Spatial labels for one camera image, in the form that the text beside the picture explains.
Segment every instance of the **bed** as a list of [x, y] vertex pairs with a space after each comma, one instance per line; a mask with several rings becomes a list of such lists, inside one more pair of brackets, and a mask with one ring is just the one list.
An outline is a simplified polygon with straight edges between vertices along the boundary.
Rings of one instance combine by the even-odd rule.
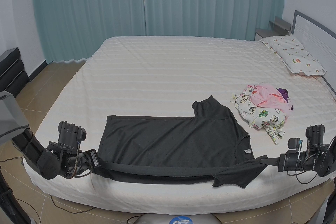
[[[307, 50], [317, 53], [318, 45], [325, 45], [323, 40], [330, 38], [327, 36], [330, 33], [319, 25], [317, 30], [310, 31], [307, 24], [316, 24], [309, 17], [299, 16], [296, 12], [293, 33], [304, 45], [304, 39], [311, 44]], [[312, 36], [318, 36], [318, 45], [314, 45], [317, 41]], [[336, 35], [332, 37], [327, 44], [334, 52]], [[336, 81], [333, 81], [336, 58], [327, 62], [321, 55], [317, 58], [330, 73], [328, 83], [336, 88]], [[285, 123], [286, 133], [278, 145], [265, 130], [250, 128], [230, 102], [232, 93], [240, 93], [248, 83], [259, 82], [286, 88], [294, 105]], [[290, 73], [280, 58], [259, 41], [139, 36], [105, 40], [62, 90], [36, 137], [45, 147], [49, 141], [57, 141], [58, 123], [66, 120], [86, 129], [87, 137], [81, 145], [83, 151], [98, 149], [107, 115], [193, 116], [192, 103], [210, 95], [230, 108], [238, 123], [250, 134], [255, 157], [278, 157], [288, 150], [287, 141], [292, 137], [301, 137], [305, 147], [305, 129], [309, 125], [325, 125], [325, 143], [336, 134], [336, 96], [331, 87], [320, 76]], [[312, 183], [301, 185], [295, 177], [268, 166], [242, 189], [236, 185], [212, 187], [212, 182], [188, 185], [126, 183], [96, 174], [71, 180], [61, 176], [45, 180], [26, 164], [25, 168], [42, 191], [66, 200], [108, 210], [173, 215], [262, 207], [335, 177], [335, 174], [317, 177]], [[314, 175], [312, 171], [306, 172], [300, 179], [306, 182]]]

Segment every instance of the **pile of clothes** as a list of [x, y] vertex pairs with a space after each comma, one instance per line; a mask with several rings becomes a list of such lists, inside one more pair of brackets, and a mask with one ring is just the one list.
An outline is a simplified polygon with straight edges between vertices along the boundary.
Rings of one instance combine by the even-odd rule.
[[283, 138], [284, 123], [293, 110], [287, 90], [267, 83], [247, 85], [239, 96], [233, 94], [231, 101], [250, 127], [264, 127], [275, 144]]

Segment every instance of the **pillowcase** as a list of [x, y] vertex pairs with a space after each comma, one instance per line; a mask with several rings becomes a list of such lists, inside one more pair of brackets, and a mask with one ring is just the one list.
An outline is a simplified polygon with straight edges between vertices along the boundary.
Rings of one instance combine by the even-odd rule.
[[300, 41], [292, 34], [265, 37], [259, 41], [272, 49], [292, 73], [299, 75], [324, 75], [326, 73], [317, 59], [306, 51]]

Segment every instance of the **nightstand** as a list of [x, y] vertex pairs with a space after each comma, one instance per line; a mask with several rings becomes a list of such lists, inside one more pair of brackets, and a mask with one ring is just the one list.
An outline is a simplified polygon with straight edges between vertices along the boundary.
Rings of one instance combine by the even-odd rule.
[[291, 24], [287, 21], [275, 17], [274, 21], [269, 21], [272, 26], [271, 30], [257, 28], [255, 30], [254, 40], [263, 39], [265, 37], [286, 36], [291, 30]]

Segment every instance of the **barcode sticker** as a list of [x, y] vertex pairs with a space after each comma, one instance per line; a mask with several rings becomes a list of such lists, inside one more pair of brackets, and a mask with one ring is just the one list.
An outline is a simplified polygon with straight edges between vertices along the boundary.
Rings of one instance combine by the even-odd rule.
[[94, 165], [98, 166], [99, 164], [98, 164], [98, 161], [97, 161], [97, 158], [96, 158], [96, 155], [95, 155], [94, 151], [91, 151], [91, 156], [92, 156]]

